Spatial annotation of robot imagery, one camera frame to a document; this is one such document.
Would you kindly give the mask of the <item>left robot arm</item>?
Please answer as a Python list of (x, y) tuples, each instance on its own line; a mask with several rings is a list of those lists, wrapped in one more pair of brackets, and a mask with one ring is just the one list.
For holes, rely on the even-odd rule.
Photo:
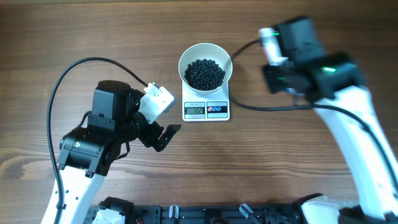
[(143, 91), (127, 83), (103, 80), (93, 95), (92, 109), (60, 141), (58, 173), (42, 223), (83, 223), (111, 164), (126, 157), (121, 146), (139, 139), (146, 148), (163, 151), (179, 124), (156, 123), (176, 99), (165, 87), (148, 84)]

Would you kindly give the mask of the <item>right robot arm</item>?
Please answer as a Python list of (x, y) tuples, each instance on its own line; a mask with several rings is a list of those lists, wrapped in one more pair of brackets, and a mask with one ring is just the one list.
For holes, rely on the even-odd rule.
[(326, 124), (351, 171), (358, 201), (311, 198), (301, 206), (308, 223), (396, 223), (397, 159), (379, 124), (371, 93), (355, 61), (329, 54), (312, 20), (301, 16), (259, 30), (272, 93), (303, 95)]

